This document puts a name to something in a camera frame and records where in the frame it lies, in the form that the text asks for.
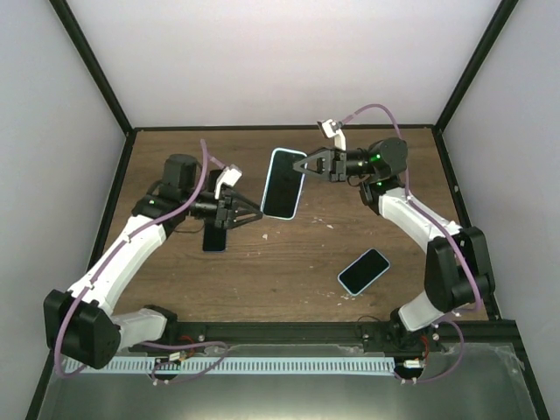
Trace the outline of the blue phone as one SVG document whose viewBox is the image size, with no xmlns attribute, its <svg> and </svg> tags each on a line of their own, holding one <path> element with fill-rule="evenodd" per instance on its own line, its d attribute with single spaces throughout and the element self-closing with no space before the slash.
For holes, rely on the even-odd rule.
<svg viewBox="0 0 560 420">
<path fill-rule="evenodd" d="M 228 231 L 206 224 L 203 230 L 202 251 L 207 253 L 224 252 L 227 248 Z"/>
</svg>

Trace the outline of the black phone case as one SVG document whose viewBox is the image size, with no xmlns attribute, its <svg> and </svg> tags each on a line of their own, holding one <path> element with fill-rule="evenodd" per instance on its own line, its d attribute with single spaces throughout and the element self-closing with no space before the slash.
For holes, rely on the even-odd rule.
<svg viewBox="0 0 560 420">
<path fill-rule="evenodd" d="M 212 170 L 209 172 L 206 191 L 211 193 L 215 200 L 219 200 L 221 197 L 221 186 L 222 186 L 222 175 L 224 171 L 220 169 Z"/>
</svg>

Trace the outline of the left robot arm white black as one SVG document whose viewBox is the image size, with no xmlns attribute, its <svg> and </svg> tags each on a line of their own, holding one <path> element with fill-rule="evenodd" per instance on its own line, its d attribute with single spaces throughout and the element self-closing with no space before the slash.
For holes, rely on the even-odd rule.
<svg viewBox="0 0 560 420">
<path fill-rule="evenodd" d="M 167 354 L 178 345 L 176 313 L 154 304 L 119 316 L 114 310 L 133 276 L 186 218 L 222 233 L 262 218 L 259 206 L 234 189 L 242 171 L 233 164 L 218 164 L 211 171 L 213 160 L 209 155 L 201 161 L 170 156 L 163 177 L 136 203 L 100 260 L 68 290 L 46 296 L 46 342 L 59 376 L 68 375 L 64 363 L 69 359 L 100 369 L 128 347 L 154 347 Z"/>
</svg>

